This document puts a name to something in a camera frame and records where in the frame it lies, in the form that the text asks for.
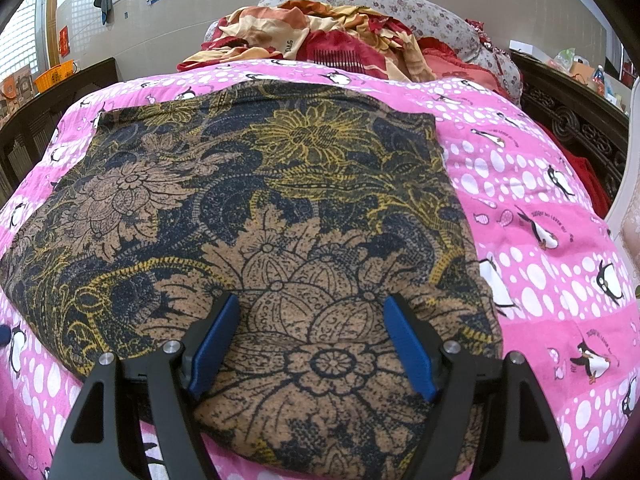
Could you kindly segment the grey floral pillow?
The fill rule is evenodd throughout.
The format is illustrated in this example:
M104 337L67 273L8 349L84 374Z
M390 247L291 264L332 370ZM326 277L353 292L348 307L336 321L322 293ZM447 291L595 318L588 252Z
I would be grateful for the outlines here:
M256 6L280 6L290 0L262 0ZM482 66L498 76L506 86L506 99L518 102L523 84L521 73L509 55L492 46L481 22L465 21L456 14L427 0L312 0L330 6L366 6L378 13L397 18L413 35L433 37L454 49L467 63ZM212 38L216 21L206 32L205 41Z

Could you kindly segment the pink penguin bed sheet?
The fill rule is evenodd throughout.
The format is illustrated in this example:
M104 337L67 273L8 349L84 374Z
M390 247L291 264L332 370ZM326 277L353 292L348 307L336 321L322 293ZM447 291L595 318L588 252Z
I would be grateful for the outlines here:
M85 157L101 112L272 80L344 88L408 113L427 105L446 110L436 138L489 287L501 335L498 356L526 355L570 470L577 477L593 474L638 399L634 281L560 150L518 107L475 82L403 84L309 63L250 61L113 84L67 110L42 161L2 206L1 261L24 223ZM22 474L43 479L88 374L72 373L41 342L2 286L1 319L11 327L11 342L1 352L1 447ZM327 479L252 460L206 432L209 453L227 478L278 472Z

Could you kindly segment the clutter on headboard shelf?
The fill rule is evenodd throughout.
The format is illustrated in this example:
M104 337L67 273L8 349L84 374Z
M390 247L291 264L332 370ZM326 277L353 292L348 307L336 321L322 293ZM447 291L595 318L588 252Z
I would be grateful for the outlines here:
M518 54L534 58L537 62L541 62L545 66L554 68L560 73L570 76L574 81L584 84L591 90L598 91L598 86L594 81L594 73L601 66L591 66L585 58L577 54L573 55L572 65L568 65L567 54L558 54L555 58L552 58L552 56L545 54L543 50L540 50L532 44L526 44L526 42L511 39L509 48L512 52L518 52ZM602 96L623 112L629 113L631 90L616 77L608 73L603 72L603 78L604 90Z

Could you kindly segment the dark floral patterned garment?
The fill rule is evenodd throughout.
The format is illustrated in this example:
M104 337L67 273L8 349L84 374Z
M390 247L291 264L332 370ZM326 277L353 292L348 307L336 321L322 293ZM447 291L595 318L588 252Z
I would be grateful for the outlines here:
M181 337L232 292L240 324L198 407L233 452L328 479L397 479L431 407L383 322L403 296L498 356L500 328L436 130L365 94L287 81L104 110L17 232L1 286L75 375Z

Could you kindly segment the red and beige blanket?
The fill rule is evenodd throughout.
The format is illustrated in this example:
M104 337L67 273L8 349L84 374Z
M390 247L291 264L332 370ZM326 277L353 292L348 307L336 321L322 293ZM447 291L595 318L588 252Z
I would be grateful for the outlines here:
M403 82L458 77L505 98L509 95L490 70L462 61L436 38L414 36L397 18L366 6L330 6L312 0L234 11L219 20L212 38L177 70L248 60L316 63Z

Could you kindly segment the orange plastic basket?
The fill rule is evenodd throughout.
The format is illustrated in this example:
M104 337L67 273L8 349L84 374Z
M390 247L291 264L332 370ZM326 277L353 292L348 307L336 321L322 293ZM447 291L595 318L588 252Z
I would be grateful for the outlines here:
M51 89L63 80L70 78L70 76L73 76L77 71L77 63L74 60L69 60L46 70L35 79L34 84L37 91L42 93Z

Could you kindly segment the dark carved wooden headboard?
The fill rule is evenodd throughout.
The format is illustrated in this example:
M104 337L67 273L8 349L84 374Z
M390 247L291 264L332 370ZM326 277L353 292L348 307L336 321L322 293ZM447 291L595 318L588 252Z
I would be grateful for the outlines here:
M612 200L622 183L629 118L588 87L526 53L511 52L523 78L521 106L564 148L589 160Z

